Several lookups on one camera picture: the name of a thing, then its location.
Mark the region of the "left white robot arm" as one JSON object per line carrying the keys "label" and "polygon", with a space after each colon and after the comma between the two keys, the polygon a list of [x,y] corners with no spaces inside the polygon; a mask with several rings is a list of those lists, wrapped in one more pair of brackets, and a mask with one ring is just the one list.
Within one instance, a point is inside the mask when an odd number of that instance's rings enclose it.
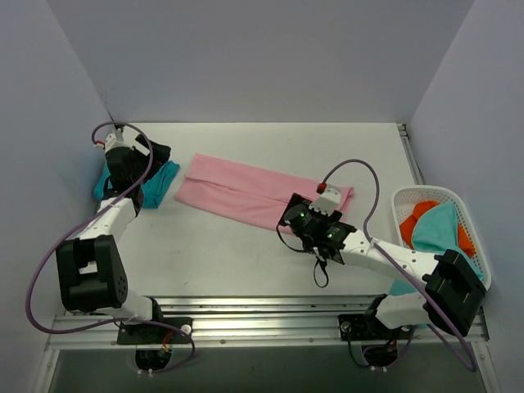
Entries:
{"label": "left white robot arm", "polygon": [[112,133],[104,150],[108,176],[102,184],[100,216],[56,249],[62,304],[69,311],[138,318],[136,334],[156,343],[165,333],[159,305],[130,289],[117,242],[142,209],[142,184],[168,162],[171,148],[148,143],[142,135],[128,143]]}

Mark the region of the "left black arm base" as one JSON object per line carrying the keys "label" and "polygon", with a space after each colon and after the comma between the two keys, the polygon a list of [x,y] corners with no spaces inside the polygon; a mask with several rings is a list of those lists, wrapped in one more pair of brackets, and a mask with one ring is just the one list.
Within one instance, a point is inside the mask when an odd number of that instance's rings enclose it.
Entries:
{"label": "left black arm base", "polygon": [[[187,363],[195,353],[192,339],[193,319],[168,317],[160,322],[120,323],[116,343],[120,346],[136,346],[134,363],[139,371],[149,373],[166,372]],[[178,363],[174,360],[174,347],[190,345],[189,355]]]}

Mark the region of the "pink t shirt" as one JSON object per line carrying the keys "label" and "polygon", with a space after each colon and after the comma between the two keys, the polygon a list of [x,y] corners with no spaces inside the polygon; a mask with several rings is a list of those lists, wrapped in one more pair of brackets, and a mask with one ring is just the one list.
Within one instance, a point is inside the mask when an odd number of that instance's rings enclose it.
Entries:
{"label": "pink t shirt", "polygon": [[196,154],[174,199],[227,219],[274,230],[291,196],[318,197],[313,179]]}

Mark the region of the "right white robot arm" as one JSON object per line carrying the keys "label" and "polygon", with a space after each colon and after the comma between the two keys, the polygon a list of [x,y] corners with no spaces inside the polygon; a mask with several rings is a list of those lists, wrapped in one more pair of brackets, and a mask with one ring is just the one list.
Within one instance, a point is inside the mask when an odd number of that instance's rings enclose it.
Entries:
{"label": "right white robot arm", "polygon": [[329,261],[353,265],[414,287],[413,293],[380,295],[372,302],[363,319],[368,335],[380,338],[414,325],[468,335],[486,287],[462,254],[446,250],[439,255],[379,241],[341,222],[341,217],[339,210],[326,215],[293,194],[278,223],[289,228],[321,266]]}

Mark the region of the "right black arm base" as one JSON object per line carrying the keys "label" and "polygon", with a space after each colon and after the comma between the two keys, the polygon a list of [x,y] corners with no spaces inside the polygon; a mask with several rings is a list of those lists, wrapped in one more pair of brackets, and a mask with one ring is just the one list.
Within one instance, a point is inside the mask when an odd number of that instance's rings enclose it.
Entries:
{"label": "right black arm base", "polygon": [[340,338],[358,368],[385,372],[401,359],[413,340],[415,326],[388,328],[378,320],[377,309],[385,299],[386,295],[378,296],[363,313],[338,316]]}

